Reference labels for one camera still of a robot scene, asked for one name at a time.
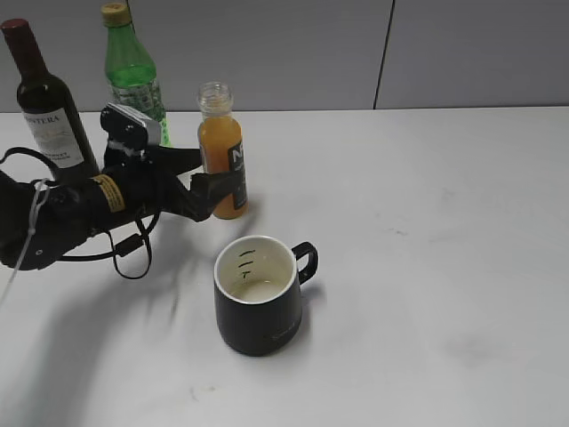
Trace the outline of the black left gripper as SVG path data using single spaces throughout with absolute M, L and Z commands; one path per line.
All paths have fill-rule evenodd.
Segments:
M 187 189 L 178 176 L 201 165 L 200 149 L 158 146 L 140 157 L 105 150 L 102 173 L 92 177 L 88 189 L 89 229 L 113 230 L 162 212 L 207 220 L 242 179 L 236 172 L 195 173 Z

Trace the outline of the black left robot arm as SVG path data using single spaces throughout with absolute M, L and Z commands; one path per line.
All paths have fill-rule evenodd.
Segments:
M 142 157 L 113 160 L 102 173 L 61 184 L 17 182 L 1 175 L 1 262 L 41 270 L 70 261 L 88 238 L 160 213 L 207 220 L 242 182 L 239 172 L 197 173 L 198 149 L 154 147 Z

